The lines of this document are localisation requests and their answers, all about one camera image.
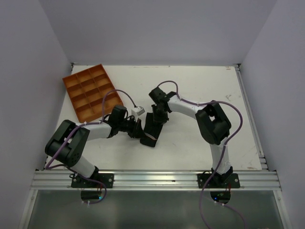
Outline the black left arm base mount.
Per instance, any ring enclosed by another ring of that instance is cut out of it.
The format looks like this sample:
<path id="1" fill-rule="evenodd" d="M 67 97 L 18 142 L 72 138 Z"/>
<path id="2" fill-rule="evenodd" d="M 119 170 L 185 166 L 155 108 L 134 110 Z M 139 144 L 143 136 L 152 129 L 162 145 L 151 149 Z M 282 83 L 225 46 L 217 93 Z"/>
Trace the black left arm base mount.
<path id="1" fill-rule="evenodd" d="M 112 188 L 114 183 L 113 173 L 100 173 L 97 169 L 95 169 L 95 171 L 89 178 L 83 177 L 75 173 L 70 174 L 69 178 L 72 179 L 72 188 Z"/>

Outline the black striped underwear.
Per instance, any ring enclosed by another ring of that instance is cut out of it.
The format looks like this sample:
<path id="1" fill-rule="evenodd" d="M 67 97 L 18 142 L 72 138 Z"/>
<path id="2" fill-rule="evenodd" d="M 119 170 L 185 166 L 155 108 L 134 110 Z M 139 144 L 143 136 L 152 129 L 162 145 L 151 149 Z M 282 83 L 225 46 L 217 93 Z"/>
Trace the black striped underwear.
<path id="1" fill-rule="evenodd" d="M 153 120 L 153 113 L 147 113 L 145 119 L 145 136 L 140 139 L 140 143 L 145 146 L 155 147 L 162 131 L 163 124 Z"/>

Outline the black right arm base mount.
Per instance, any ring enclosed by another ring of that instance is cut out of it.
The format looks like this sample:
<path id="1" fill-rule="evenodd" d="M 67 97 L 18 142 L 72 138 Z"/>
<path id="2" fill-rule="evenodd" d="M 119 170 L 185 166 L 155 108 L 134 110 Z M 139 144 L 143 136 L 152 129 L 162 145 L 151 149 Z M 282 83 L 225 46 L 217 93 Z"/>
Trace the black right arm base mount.
<path id="1" fill-rule="evenodd" d="M 198 188 L 203 188 L 206 181 L 211 176 L 212 171 L 204 171 L 197 174 Z M 233 167 L 224 173 L 215 175 L 209 180 L 206 188 L 240 188 L 239 176 L 237 173 L 233 172 Z"/>

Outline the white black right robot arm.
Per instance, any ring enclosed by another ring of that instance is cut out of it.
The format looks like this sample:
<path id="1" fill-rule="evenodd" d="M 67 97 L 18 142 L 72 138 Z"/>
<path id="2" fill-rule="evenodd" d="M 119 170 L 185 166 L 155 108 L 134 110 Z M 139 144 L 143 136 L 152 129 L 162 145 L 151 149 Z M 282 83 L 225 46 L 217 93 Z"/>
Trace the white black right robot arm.
<path id="1" fill-rule="evenodd" d="M 224 187 L 229 182 L 229 175 L 233 173 L 233 167 L 229 162 L 228 150 L 223 147 L 232 127 L 228 117 L 218 103 L 198 105 L 180 99 L 176 92 L 166 94 L 159 87 L 149 93 L 153 100 L 152 112 L 147 113 L 144 132 L 154 147 L 159 138 L 163 125 L 169 121 L 168 114 L 177 112 L 197 121 L 202 138 L 210 144 L 213 165 L 212 181 L 217 187 Z"/>

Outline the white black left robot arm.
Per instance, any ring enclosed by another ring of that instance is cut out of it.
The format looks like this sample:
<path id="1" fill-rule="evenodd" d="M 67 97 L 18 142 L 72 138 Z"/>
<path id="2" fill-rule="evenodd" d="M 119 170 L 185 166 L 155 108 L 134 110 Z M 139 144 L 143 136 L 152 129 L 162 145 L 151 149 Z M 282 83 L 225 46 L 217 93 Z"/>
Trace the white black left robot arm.
<path id="1" fill-rule="evenodd" d="M 46 155 L 51 157 L 46 169 L 51 169 L 51 163 L 57 160 L 63 166 L 82 176 L 82 181 L 88 187 L 98 184 L 98 168 L 82 156 L 88 141 L 102 138 L 112 138 L 119 132 L 125 132 L 130 138 L 145 137 L 139 116 L 145 110 L 141 106 L 132 109 L 132 115 L 126 117 L 127 108 L 116 105 L 112 112 L 106 115 L 105 121 L 78 124 L 64 120 L 45 146 Z"/>

